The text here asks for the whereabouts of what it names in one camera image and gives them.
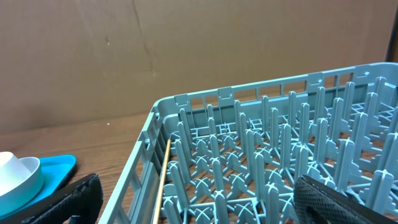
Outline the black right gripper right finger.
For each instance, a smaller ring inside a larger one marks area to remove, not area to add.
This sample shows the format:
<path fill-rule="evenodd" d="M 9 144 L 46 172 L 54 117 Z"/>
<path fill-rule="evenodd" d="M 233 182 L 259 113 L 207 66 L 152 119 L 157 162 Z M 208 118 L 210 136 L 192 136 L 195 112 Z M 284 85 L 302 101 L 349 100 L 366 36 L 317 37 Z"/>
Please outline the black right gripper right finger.
<path fill-rule="evenodd" d="M 294 183 L 294 210 L 300 224 L 395 222 L 307 175 L 301 175 Z"/>

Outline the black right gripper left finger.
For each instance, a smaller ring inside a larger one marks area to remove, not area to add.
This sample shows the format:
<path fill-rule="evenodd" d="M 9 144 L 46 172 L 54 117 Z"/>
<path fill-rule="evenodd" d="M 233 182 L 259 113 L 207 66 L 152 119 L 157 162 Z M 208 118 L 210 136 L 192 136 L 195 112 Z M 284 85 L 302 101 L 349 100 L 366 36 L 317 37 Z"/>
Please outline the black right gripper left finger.
<path fill-rule="evenodd" d="M 1 220 L 1 223 L 95 223 L 103 205 L 98 174 L 89 174 L 43 200 Z"/>

